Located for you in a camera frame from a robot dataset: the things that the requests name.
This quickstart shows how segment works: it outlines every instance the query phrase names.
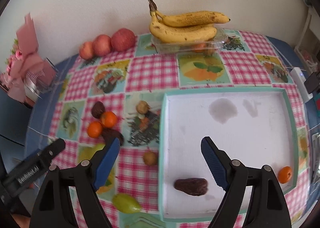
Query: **banana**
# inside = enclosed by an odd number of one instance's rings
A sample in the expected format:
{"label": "banana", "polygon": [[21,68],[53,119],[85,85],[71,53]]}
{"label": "banana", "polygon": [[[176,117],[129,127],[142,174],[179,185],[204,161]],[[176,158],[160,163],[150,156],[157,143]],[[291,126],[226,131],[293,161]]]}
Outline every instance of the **banana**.
{"label": "banana", "polygon": [[150,15],[152,17],[149,25],[151,34],[165,43],[207,41],[213,38],[217,33],[217,29],[213,27],[212,24],[173,28],[159,22],[156,12],[151,11]]}
{"label": "banana", "polygon": [[[152,3],[152,5],[156,8],[156,4],[153,2],[153,0],[148,1],[149,3]],[[170,27],[186,27],[210,23],[220,24],[230,21],[230,19],[226,15],[222,14],[221,12],[215,11],[198,11],[171,16],[163,15],[160,11],[157,10],[157,8],[155,12],[157,16],[162,18],[162,22]]]}

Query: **table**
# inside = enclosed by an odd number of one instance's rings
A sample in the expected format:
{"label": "table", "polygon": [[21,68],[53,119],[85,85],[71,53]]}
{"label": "table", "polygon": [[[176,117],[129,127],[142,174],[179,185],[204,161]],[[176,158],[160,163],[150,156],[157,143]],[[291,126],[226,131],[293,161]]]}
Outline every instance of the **table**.
{"label": "table", "polygon": [[[147,221],[155,227],[207,227],[208,223],[173,224],[159,220],[157,212],[157,167],[148,167],[142,161],[146,150],[158,151],[159,125],[154,124],[135,138],[132,132],[139,120],[135,116],[135,104],[145,100],[154,114],[160,113],[163,93],[168,89],[212,88],[222,86],[273,86],[287,91],[294,113],[299,139],[299,176],[297,186],[285,195],[292,222],[296,222],[306,208],[309,192],[309,151],[306,112],[300,94],[285,72],[286,68],[278,53],[264,35],[225,30],[229,36],[220,55],[203,58],[201,53],[187,56],[159,55],[150,43],[150,35],[137,37],[135,47],[123,53],[113,52],[104,58],[97,58],[90,64],[74,56],[59,65],[61,72],[57,85],[49,94],[42,94],[31,115],[26,142],[26,155],[35,148],[47,145],[48,138],[64,138],[66,149],[54,160],[60,168],[74,167],[81,160],[88,146],[103,142],[89,138],[88,124],[94,120],[91,108],[96,101],[102,101],[107,110],[119,117],[115,129],[126,139],[121,147],[108,184],[98,194],[100,202],[114,227],[126,225],[138,227]],[[203,74],[190,66],[193,61],[206,66],[222,67],[218,74]],[[63,127],[63,117],[73,114],[72,126]],[[116,211],[111,198],[115,192],[134,196],[143,208],[143,213],[125,215]],[[76,191],[71,189],[73,204],[79,227],[86,227]],[[245,214],[239,215],[235,227],[241,227]]]}

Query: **metal screw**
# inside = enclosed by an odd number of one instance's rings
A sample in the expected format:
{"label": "metal screw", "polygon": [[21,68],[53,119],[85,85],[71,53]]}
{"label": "metal screw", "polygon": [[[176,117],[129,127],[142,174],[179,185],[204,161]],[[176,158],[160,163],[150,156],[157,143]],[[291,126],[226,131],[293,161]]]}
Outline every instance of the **metal screw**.
{"label": "metal screw", "polygon": [[237,159],[234,159],[232,162],[232,165],[236,166],[236,167],[239,167],[240,166],[240,161],[237,160]]}
{"label": "metal screw", "polygon": [[271,167],[268,166],[268,165],[264,165],[264,169],[265,169],[266,171],[271,171]]}
{"label": "metal screw", "polygon": [[50,170],[50,171],[54,171],[56,168],[57,168],[57,166],[54,165],[54,164],[52,164],[52,165],[49,167],[49,170]]}
{"label": "metal screw", "polygon": [[88,161],[87,159],[86,160],[83,160],[82,162],[81,162],[81,166],[83,166],[83,167],[86,167],[87,165],[89,165],[90,164],[90,161]]}

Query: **white electronic device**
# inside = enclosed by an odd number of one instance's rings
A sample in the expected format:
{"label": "white electronic device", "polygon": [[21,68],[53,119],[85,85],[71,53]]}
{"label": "white electronic device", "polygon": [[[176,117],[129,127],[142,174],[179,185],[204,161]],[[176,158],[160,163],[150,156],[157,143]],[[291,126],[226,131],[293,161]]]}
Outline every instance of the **white electronic device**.
{"label": "white electronic device", "polygon": [[303,102],[304,103],[308,102],[313,97],[313,94],[308,94],[307,88],[304,85],[306,78],[304,77],[301,69],[299,67],[294,67],[291,70],[290,75],[298,87],[298,90],[301,94]]}

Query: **tray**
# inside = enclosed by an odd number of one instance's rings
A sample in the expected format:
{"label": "tray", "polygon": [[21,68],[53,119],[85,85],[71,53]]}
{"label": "tray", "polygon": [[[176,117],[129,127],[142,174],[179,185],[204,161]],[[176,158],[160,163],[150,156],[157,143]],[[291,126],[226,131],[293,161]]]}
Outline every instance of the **tray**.
{"label": "tray", "polygon": [[[277,175],[291,166],[292,179],[281,184],[285,193],[298,176],[297,130],[287,93],[273,87],[229,87],[176,90],[165,93],[161,114],[159,198],[161,220],[201,222],[212,220],[225,194],[202,156],[200,143],[210,136],[231,159],[248,167],[268,164]],[[206,195],[195,197],[177,191],[179,178],[208,181]],[[247,187],[240,213],[251,195]]]}
{"label": "tray", "polygon": [[206,55],[220,54],[223,44],[228,40],[228,36],[223,29],[215,26],[216,36],[209,41],[198,41],[194,43],[163,43],[158,38],[151,36],[151,43],[155,46],[159,54],[173,54],[178,52],[194,51]]}

